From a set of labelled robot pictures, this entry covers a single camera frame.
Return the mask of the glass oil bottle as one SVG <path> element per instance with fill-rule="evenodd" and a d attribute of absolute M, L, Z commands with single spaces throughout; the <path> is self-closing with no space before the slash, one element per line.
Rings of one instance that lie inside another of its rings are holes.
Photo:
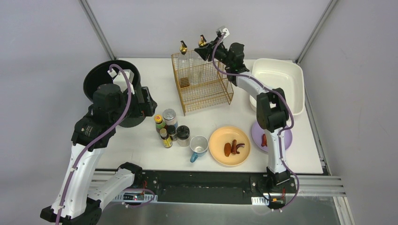
<path fill-rule="evenodd" d="M 191 82 L 192 85 L 198 85 L 203 77 L 203 59 L 201 58 L 201 56 L 197 53 L 194 52 L 193 53 L 193 61 L 192 61 L 192 70 L 191 70 Z"/>

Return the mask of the glass bottle with brown sauce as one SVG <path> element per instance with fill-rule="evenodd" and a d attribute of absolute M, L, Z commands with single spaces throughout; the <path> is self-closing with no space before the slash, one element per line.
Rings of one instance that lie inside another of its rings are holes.
<path fill-rule="evenodd" d="M 188 48 L 183 40 L 180 41 L 180 54 L 178 56 L 178 74 L 179 74 L 179 87 L 185 88 L 190 86 L 189 76 L 190 76 L 190 60 L 189 55 L 187 55 Z"/>

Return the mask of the yellow cap green bottle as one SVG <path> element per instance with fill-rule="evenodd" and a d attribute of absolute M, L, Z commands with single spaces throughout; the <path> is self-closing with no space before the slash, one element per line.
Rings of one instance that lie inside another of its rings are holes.
<path fill-rule="evenodd" d="M 161 129 L 167 127 L 165 121 L 163 120 L 163 117 L 159 114 L 154 116 L 154 122 L 155 122 L 155 127 L 156 127 L 156 130 L 158 133 L 160 132 Z"/>

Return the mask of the silver lid spice jar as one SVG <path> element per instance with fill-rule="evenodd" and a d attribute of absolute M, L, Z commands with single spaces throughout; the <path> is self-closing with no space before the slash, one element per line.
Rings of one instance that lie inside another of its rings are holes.
<path fill-rule="evenodd" d="M 173 109 L 165 109 L 162 113 L 163 120 L 165 121 L 167 126 L 178 127 L 176 112 Z"/>

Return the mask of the small yellow label bottle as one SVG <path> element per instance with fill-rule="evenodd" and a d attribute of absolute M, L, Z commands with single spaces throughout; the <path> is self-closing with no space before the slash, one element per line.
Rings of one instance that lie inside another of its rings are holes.
<path fill-rule="evenodd" d="M 165 148 L 170 148 L 172 146 L 172 140 L 171 140 L 169 134 L 167 133 L 167 130 L 165 128 L 162 128 L 162 129 L 160 129 L 159 134 L 162 139 L 163 146 Z"/>

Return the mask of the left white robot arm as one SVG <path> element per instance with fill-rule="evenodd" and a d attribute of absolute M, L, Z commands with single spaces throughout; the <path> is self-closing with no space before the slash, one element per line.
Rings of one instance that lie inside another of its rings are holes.
<path fill-rule="evenodd" d="M 129 162 L 121 164 L 97 189 L 90 190 L 90 184 L 116 127 L 135 127 L 153 116 L 156 107 L 147 87 L 122 91 L 115 84 L 98 86 L 88 113 L 75 124 L 70 162 L 60 192 L 52 205 L 42 209 L 40 217 L 57 225 L 95 225 L 120 192 L 129 187 L 141 188 L 142 168 Z"/>

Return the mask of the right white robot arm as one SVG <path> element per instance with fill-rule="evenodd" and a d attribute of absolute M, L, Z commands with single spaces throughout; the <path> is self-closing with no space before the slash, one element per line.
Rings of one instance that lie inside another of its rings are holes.
<path fill-rule="evenodd" d="M 199 44 L 195 52 L 204 61 L 219 61 L 223 72 L 235 86 L 256 99 L 256 118 L 264 130 L 268 147 L 267 175 L 269 187 L 275 188 L 291 178 L 285 157 L 284 133 L 289 130 L 287 121 L 292 113 L 286 103 L 283 89 L 272 89 L 255 78 L 244 64 L 244 45 L 233 43 L 226 49 L 220 39 Z"/>

